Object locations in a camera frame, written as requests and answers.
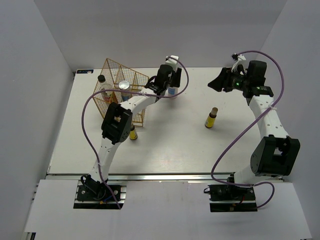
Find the left blue table sticker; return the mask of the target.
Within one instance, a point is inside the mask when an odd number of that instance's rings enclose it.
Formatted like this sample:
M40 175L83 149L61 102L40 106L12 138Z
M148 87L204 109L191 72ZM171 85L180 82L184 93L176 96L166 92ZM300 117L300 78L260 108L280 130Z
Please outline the left blue table sticker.
M92 74L93 72L93 69L78 69L76 74Z

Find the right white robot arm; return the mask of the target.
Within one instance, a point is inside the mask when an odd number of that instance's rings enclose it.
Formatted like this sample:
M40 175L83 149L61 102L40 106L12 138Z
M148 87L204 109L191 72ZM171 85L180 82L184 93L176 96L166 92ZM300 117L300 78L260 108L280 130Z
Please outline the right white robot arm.
M244 193L244 187L270 178L289 176L292 172L301 144L290 137L283 127L274 106L274 94L265 85L266 62L252 60L248 68L235 63L222 68L219 75L208 84L217 92L239 90L255 116L260 142L250 157L250 163L233 175L233 182L225 188L226 195L236 200Z

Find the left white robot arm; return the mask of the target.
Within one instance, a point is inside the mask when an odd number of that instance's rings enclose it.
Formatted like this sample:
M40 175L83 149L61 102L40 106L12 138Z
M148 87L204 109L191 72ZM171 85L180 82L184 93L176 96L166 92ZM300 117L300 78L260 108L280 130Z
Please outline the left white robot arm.
M168 64L162 64L157 75L148 80L145 87L134 96L121 103L110 103L103 119L102 139L99 151L94 150L96 162L91 172L82 180L90 196L99 200L105 196L109 170L115 153L130 135L133 117L146 107L165 98L168 87L179 87L182 69L174 70Z

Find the white jar blue label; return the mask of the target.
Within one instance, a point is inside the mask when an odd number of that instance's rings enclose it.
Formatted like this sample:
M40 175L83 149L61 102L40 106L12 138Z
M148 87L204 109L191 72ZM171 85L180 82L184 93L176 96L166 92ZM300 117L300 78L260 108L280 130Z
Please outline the white jar blue label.
M123 102L129 100L131 98L131 85L130 82L127 80L123 80L118 83L118 87L120 90L123 90L121 92L121 99Z

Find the dark sauce glass bottle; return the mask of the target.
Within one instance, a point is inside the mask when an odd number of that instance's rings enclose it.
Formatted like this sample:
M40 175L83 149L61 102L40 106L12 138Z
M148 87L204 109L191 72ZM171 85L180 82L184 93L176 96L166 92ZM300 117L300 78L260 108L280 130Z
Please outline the dark sauce glass bottle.
M111 103L112 102L112 95L113 95L112 85L110 85L107 82L105 76L102 74L97 77L97 80L100 84L99 90L101 91L101 95L102 95L103 100L108 104Z

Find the small yellow bottle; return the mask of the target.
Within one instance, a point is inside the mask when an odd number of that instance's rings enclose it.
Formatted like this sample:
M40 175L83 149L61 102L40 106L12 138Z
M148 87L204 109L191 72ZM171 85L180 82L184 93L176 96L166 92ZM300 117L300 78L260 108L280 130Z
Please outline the small yellow bottle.
M214 126L215 124L215 120L217 117L217 113L218 113L218 108L217 107L213 107L212 110L210 111L206 121L205 121L205 127L210 129Z
M133 124L130 127L129 139L133 141L138 139L138 134Z

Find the aluminium front rail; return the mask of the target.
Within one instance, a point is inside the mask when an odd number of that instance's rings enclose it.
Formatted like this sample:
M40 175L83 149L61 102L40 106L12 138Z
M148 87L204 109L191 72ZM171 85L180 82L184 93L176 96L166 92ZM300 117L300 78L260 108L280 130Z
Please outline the aluminium front rail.
M46 180L80 180L81 174L47 174ZM111 174L109 181L212 181L212 177L207 173L195 174Z

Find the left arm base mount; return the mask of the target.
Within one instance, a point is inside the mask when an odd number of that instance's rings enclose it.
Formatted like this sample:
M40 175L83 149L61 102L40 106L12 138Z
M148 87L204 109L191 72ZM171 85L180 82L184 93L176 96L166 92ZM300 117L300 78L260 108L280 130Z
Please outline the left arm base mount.
M73 208L82 210L120 210L126 199L126 186L111 184L109 188L90 175L80 177Z

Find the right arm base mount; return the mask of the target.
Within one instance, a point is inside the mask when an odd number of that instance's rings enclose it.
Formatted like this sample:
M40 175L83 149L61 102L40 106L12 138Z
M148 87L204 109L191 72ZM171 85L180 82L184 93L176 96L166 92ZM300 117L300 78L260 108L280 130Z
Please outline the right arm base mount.
M257 203L252 187L239 187L227 184L211 184L204 190L209 195L212 213L257 212Z

